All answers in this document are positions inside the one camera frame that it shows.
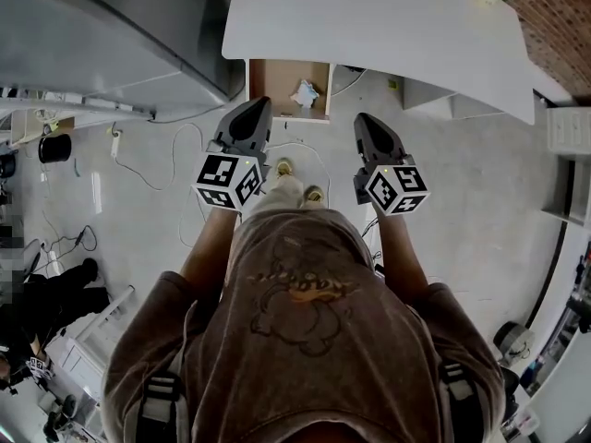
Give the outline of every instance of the beige pants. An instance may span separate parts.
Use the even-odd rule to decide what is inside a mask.
[[[250,215],[277,209],[324,209],[322,202],[304,200],[304,185],[292,175],[282,175],[275,186],[267,192],[260,202],[250,211]]]

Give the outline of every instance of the white cube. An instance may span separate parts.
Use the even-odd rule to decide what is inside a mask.
[[[386,215],[415,211],[429,196],[427,184],[416,166],[378,166],[371,175],[366,190]]]
[[[261,184],[257,158],[206,152],[197,182],[192,187],[212,207],[242,211]]]

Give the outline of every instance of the white desk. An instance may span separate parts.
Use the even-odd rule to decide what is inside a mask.
[[[232,0],[222,53],[396,74],[442,88],[438,98],[463,94],[534,123],[521,26],[502,2]]]

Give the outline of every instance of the pants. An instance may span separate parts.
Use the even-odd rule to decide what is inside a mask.
[[[325,209],[322,202],[304,200],[304,185],[292,175],[282,175],[275,186],[250,211],[251,215],[278,209]]]
[[[49,279],[31,274],[25,284],[25,302],[41,344],[49,342],[61,328],[89,313],[101,313],[109,305],[104,287],[84,288],[91,280],[84,266]]]

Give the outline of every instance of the drawer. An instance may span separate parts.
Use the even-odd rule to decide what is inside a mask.
[[[333,64],[275,59],[246,61],[247,100],[267,96],[272,101],[273,119],[329,123]],[[314,86],[319,97],[311,108],[290,99],[302,80]]]

